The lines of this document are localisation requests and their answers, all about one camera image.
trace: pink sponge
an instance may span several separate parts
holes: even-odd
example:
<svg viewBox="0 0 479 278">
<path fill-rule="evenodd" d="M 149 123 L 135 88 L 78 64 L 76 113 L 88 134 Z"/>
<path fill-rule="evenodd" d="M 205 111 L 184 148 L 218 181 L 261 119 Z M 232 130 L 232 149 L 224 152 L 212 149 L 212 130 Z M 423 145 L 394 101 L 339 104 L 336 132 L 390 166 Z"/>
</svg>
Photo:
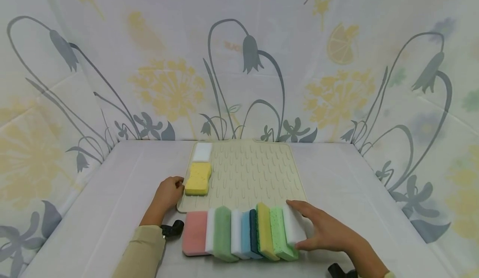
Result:
<svg viewBox="0 0 479 278">
<path fill-rule="evenodd" d="M 186 256 L 209 255 L 205 251 L 207 218 L 207 211 L 192 211 L 186 214 L 182 245 Z"/>
</svg>

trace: yellow sponge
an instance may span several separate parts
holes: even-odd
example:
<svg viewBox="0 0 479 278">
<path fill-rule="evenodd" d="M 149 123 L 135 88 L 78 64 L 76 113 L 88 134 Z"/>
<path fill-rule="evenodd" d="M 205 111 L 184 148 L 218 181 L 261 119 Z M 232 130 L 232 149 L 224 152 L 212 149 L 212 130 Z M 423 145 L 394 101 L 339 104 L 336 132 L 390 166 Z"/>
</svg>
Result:
<svg viewBox="0 0 479 278">
<path fill-rule="evenodd" d="M 209 162 L 192 162 L 190 167 L 190 177 L 185 185 L 185 194 L 187 196 L 207 195 L 210 176 L 211 164 Z"/>
<path fill-rule="evenodd" d="M 259 202 L 256 205 L 256 212 L 258 212 L 259 252 L 268 259 L 278 261 L 279 257 L 274 253 L 272 245 L 270 210 L 264 203 Z"/>
</svg>

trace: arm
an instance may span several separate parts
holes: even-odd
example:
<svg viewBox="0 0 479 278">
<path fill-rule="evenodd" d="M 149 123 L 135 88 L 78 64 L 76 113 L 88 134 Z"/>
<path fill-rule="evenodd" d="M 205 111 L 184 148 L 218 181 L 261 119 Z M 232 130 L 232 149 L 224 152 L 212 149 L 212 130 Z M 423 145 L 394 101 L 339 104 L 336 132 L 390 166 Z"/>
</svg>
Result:
<svg viewBox="0 0 479 278">
<path fill-rule="evenodd" d="M 354 230 L 304 201 L 286 201 L 309 218 L 314 226 L 314 235 L 296 244 L 297 250 L 325 249 L 346 252 L 359 276 L 363 278 L 394 278 L 371 245 Z"/>
<path fill-rule="evenodd" d="M 182 182 L 182 177 L 168 177 L 161 182 L 113 278 L 155 277 L 165 247 L 160 225 L 166 212 L 180 200 L 185 189 Z"/>
</svg>

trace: green sponge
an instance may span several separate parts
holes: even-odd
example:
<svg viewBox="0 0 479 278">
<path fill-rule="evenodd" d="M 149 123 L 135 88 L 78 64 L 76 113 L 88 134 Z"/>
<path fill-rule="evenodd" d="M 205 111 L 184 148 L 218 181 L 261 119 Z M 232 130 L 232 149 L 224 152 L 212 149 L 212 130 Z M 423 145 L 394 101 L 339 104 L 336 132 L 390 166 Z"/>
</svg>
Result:
<svg viewBox="0 0 479 278">
<path fill-rule="evenodd" d="M 226 262 L 239 260 L 231 254 L 231 211 L 221 206 L 215 212 L 215 236 L 212 243 L 212 254 Z"/>
<path fill-rule="evenodd" d="M 264 203 L 259 202 L 256 205 L 256 211 L 258 212 L 259 252 L 268 259 L 278 261 L 279 257 L 275 255 L 272 246 L 270 210 Z"/>
<path fill-rule="evenodd" d="M 276 256 L 287 260 L 293 261 L 298 259 L 298 252 L 286 242 L 286 232 L 284 231 L 283 221 L 283 208 L 275 207 L 270 211 L 271 216 L 271 234 L 272 245 L 274 247 L 274 253 Z"/>
</svg>

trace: left hand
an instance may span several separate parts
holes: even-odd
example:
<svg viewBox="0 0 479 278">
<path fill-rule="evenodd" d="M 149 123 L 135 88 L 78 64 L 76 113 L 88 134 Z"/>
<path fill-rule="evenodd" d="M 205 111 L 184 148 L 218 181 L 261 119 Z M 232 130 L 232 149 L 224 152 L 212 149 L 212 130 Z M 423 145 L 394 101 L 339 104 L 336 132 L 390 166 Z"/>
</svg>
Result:
<svg viewBox="0 0 479 278">
<path fill-rule="evenodd" d="M 168 177 L 160 183 L 140 226 L 161 225 L 166 212 L 174 208 L 183 196 L 183 177 Z"/>
</svg>

